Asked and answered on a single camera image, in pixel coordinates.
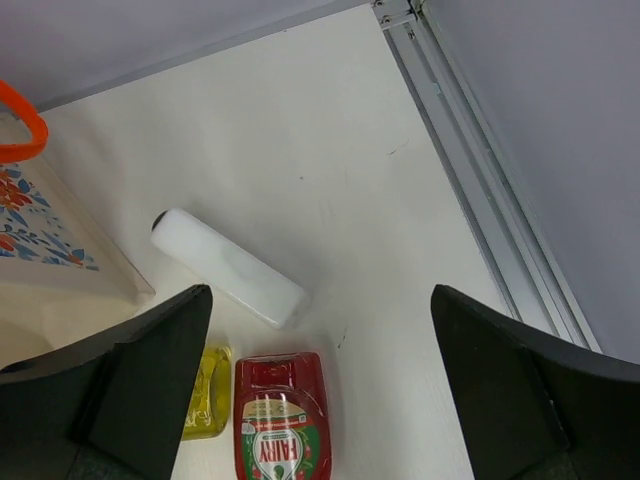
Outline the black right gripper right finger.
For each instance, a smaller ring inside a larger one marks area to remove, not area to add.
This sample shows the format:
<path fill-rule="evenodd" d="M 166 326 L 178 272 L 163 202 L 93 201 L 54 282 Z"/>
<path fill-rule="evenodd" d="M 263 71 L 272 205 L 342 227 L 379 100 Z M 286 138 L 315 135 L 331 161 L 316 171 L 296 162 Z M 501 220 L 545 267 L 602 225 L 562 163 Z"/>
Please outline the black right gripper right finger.
<path fill-rule="evenodd" d="M 638 478 L 638 365 L 446 285 L 431 314 L 475 478 Z"/>

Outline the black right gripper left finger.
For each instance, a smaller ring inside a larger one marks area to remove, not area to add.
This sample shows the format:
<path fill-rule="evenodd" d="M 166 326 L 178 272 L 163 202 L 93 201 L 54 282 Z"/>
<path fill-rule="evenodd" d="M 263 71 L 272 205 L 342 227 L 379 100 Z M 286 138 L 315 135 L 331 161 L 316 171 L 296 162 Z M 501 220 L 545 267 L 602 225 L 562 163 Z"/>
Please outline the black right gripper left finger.
<path fill-rule="evenodd" d="M 4 479 L 171 477 L 213 307 L 194 285 L 1 371 Z"/>

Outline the canvas bag with orange handles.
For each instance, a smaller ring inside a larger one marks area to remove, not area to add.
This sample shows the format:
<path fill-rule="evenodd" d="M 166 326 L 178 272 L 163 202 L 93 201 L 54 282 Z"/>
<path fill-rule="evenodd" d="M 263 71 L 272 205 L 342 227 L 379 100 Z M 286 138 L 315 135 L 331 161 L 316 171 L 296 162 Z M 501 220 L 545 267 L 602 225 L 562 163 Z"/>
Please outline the canvas bag with orange handles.
<path fill-rule="evenodd" d="M 155 292 L 42 157 L 45 120 L 1 85 L 1 364 L 131 318 Z"/>

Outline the yellow Fairy dish soap bottle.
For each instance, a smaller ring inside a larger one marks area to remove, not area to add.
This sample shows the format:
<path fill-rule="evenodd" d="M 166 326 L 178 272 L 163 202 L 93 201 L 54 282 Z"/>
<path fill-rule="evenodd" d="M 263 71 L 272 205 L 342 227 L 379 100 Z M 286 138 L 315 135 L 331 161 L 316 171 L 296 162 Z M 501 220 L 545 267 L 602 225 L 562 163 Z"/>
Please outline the yellow Fairy dish soap bottle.
<path fill-rule="evenodd" d="M 213 438 L 229 420 L 231 399 L 231 350 L 227 346 L 207 346 L 203 350 L 194 383 L 182 440 Z"/>

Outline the red Fairy dish soap bottle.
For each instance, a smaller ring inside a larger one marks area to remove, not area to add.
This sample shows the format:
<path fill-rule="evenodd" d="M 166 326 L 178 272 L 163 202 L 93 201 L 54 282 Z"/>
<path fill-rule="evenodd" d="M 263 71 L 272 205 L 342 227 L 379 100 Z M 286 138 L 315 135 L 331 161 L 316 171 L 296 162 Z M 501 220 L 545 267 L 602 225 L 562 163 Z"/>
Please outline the red Fairy dish soap bottle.
<path fill-rule="evenodd" d="M 329 480 L 332 448 L 320 356 L 253 356 L 235 365 L 238 479 Z"/>

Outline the white plastic bottle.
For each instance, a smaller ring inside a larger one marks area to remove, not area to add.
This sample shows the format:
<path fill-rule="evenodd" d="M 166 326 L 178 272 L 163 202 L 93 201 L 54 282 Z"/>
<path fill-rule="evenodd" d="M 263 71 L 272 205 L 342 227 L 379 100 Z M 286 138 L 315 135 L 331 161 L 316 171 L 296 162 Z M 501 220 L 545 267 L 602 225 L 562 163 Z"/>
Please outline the white plastic bottle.
<path fill-rule="evenodd" d="M 182 209 L 156 218 L 151 242 L 275 329 L 293 325 L 308 306 L 301 286 Z"/>

